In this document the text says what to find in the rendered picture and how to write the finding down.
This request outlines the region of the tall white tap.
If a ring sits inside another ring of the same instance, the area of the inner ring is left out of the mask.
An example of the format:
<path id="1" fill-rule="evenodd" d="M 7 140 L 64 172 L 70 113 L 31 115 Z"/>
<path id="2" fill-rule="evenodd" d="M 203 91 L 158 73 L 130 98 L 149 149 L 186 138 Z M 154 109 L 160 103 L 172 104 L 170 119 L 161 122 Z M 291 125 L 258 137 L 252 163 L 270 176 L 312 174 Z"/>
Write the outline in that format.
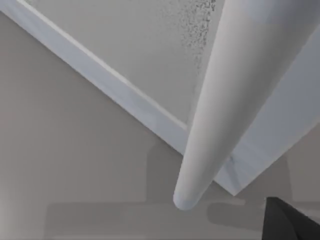
<path id="1" fill-rule="evenodd" d="M 201 199 L 320 24 L 320 0 L 225 0 L 173 202 Z"/>

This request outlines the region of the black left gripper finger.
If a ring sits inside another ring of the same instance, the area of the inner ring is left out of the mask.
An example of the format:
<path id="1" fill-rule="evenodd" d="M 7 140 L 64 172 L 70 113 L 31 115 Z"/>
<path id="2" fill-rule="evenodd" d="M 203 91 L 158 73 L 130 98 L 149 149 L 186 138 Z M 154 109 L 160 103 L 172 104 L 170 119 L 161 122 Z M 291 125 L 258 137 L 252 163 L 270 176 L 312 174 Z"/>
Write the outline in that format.
<path id="1" fill-rule="evenodd" d="M 320 224 L 282 199 L 268 197 L 262 240 L 320 240 Z"/>

